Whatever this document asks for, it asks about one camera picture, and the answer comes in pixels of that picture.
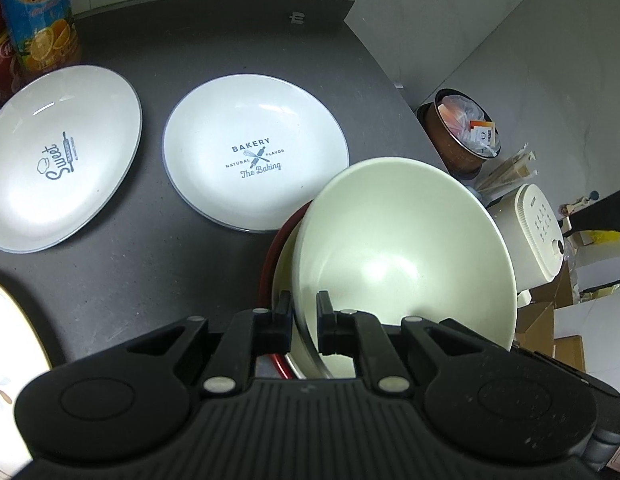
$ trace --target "orange juice bottle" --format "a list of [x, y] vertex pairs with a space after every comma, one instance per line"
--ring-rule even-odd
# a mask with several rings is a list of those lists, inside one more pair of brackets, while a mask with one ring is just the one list
[[29, 79], [79, 61], [70, 0], [1, 0], [1, 5]]

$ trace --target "brown bucket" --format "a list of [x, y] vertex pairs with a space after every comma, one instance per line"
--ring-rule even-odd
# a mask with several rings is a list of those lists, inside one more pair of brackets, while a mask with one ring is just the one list
[[439, 156], [448, 168], [448, 171], [459, 178], [474, 178], [481, 170], [482, 164], [491, 158], [499, 155], [501, 147], [494, 156], [479, 155], [466, 148], [460, 140], [458, 140], [448, 129], [446, 123], [439, 113], [439, 104], [445, 96], [461, 95], [475, 102], [484, 112], [485, 120], [491, 121], [490, 115], [471, 97], [466, 94], [453, 90], [452, 88], [443, 88], [437, 92], [434, 103], [427, 103], [419, 107], [417, 117], [421, 122], [421, 126], [426, 130], [434, 147], [439, 152]]

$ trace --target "whisk logo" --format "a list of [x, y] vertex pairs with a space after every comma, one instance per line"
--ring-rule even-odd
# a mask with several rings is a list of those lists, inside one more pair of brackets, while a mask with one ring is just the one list
[[78, 160], [74, 137], [66, 136], [63, 132], [61, 147], [56, 144], [44, 146], [44, 154], [37, 163], [37, 171], [49, 180], [59, 180], [64, 173], [74, 173], [74, 163]]
[[226, 168], [234, 168], [235, 166], [242, 166], [245, 164], [245, 169], [240, 171], [241, 178], [248, 178], [256, 174], [265, 173], [266, 171], [280, 171], [281, 163], [273, 162], [271, 157], [283, 153], [285, 150], [274, 150], [269, 145], [270, 138], [265, 137], [264, 139], [250, 140], [238, 146], [232, 146], [233, 153], [241, 153], [246, 158], [228, 162]]

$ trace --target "white appliance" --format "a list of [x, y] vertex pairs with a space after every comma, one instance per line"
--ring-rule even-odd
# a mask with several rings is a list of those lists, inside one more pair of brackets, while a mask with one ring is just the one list
[[488, 212], [510, 253], [517, 292], [554, 280], [564, 259], [564, 239], [538, 186], [525, 184], [512, 190]]

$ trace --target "plastic bag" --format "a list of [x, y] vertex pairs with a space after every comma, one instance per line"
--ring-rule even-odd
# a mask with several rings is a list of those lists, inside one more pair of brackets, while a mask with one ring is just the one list
[[438, 109], [450, 132], [466, 148], [483, 156], [496, 156], [498, 136], [495, 134], [494, 143], [490, 145], [471, 131], [470, 121], [485, 120], [484, 111], [474, 101], [463, 95], [448, 95], [441, 100]]

